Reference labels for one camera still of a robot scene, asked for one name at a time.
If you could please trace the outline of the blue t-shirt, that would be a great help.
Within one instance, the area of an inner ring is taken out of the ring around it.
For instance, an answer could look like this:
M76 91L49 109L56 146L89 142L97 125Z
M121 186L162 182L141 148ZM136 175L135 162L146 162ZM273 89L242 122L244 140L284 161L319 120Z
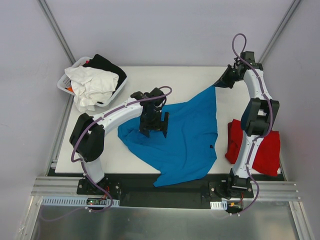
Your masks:
M139 132L139 118L118 127L117 135L139 159L160 171L155 187L175 185L205 177L217 159L216 89L203 90L187 102L168 104L167 136Z

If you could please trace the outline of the red t-shirt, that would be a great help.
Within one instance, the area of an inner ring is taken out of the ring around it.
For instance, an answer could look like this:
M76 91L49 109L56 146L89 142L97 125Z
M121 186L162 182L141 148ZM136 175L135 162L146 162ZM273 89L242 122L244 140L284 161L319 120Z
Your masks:
M227 129L228 140L225 158L229 161L229 163L234 164L238 158L243 140L241 122L233 119L228 123ZM268 136L264 138L258 148L253 163L253 169L261 174L270 177L276 177L280 168L280 149L280 133L272 130Z

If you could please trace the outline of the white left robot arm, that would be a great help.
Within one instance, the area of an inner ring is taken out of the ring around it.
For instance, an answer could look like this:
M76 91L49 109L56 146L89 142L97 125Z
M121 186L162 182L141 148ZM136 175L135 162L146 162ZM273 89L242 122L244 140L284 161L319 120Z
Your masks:
M100 156L104 151L105 137L113 129L139 118L138 131L150 137L150 132L168 133L169 113L162 115L167 96L172 93L169 86L154 88L151 92L137 91L122 104L100 114L81 114L71 133L69 142L73 147L71 161L80 162L84 176L89 180L88 188L96 195L103 193L106 182Z

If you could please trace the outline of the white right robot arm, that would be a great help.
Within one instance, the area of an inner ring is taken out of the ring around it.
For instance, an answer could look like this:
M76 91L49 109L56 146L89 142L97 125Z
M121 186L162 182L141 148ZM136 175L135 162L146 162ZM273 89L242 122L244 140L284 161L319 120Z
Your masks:
M244 81L250 100L242 114L240 126L242 142L237 160L226 181L212 188L221 198L241 198L251 189L251 170L263 139L270 133L276 119L280 103L273 100L264 82L261 63L255 61L252 51L243 51L228 65L214 87L232 88L235 82Z

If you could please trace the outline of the black robot base mount plate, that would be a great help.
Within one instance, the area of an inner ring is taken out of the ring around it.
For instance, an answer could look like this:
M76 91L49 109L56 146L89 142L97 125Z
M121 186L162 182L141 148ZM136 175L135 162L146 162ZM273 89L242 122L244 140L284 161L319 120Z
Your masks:
M107 191L122 207L209 209L211 202L223 197L252 199L250 184L243 192L228 190L228 174L208 174L205 177L174 185L155 187L158 174L106 174L95 187L85 177L78 182L78 195L102 197Z

